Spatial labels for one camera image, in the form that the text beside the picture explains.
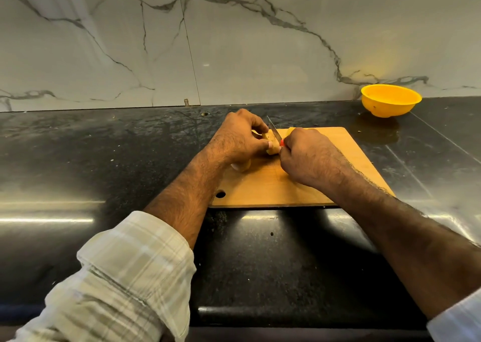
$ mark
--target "knife blade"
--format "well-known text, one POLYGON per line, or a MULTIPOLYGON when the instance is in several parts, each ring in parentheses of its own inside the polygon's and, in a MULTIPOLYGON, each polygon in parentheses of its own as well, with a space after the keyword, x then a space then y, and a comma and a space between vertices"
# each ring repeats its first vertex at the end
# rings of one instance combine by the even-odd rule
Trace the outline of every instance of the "knife blade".
POLYGON ((280 136, 279 132, 276 129, 276 126, 273 124, 272 120, 268 117, 268 127, 270 130, 272 130, 274 137, 276 137, 277 141, 279 142, 280 146, 284 145, 284 139, 280 136))

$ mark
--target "hand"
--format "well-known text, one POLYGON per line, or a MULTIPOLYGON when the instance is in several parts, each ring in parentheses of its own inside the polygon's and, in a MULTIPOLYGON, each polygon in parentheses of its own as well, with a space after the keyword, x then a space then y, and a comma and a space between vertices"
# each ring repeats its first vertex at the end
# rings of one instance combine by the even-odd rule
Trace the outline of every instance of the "hand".
POLYGON ((259 116, 246 109, 229 113, 207 148, 227 165, 248 161, 254 154, 272 148, 272 142, 255 138, 252 129, 259 134, 269 131, 259 116))
POLYGON ((294 181, 326 192, 338 185, 340 172, 353 170, 328 137, 316 129, 296 128, 284 138, 280 165, 294 181))

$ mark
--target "black granite countertop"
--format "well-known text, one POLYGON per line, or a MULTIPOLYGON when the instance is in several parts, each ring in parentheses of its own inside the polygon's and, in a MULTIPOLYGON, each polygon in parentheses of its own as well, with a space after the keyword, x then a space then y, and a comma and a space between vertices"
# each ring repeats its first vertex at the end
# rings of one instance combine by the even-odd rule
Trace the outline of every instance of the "black granite countertop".
MULTIPOLYGON (((358 101, 244 107, 281 128, 346 127, 401 200, 481 241, 479 98, 424 99, 387 120, 358 101)), ((79 269, 78 249, 141 210, 236 109, 0 114, 0 324, 37 315, 53 285, 79 269)), ((337 208, 209 210, 194 254, 195 326, 425 326, 337 208)))

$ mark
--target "marble backsplash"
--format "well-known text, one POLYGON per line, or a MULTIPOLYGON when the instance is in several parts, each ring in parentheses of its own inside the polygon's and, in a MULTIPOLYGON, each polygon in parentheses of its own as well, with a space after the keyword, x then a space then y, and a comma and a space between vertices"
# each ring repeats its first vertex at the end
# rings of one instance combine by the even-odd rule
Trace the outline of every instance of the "marble backsplash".
POLYGON ((0 0, 0 111, 481 95, 481 0, 0 0))

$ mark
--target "yellow bowl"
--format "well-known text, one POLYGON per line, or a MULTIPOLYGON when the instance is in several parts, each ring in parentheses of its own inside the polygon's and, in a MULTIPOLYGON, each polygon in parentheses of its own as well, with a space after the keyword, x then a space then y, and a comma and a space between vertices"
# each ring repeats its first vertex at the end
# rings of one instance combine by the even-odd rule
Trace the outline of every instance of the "yellow bowl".
POLYGON ((378 118, 406 114, 422 100, 416 91, 395 85, 364 86, 361 93, 362 105, 378 118))

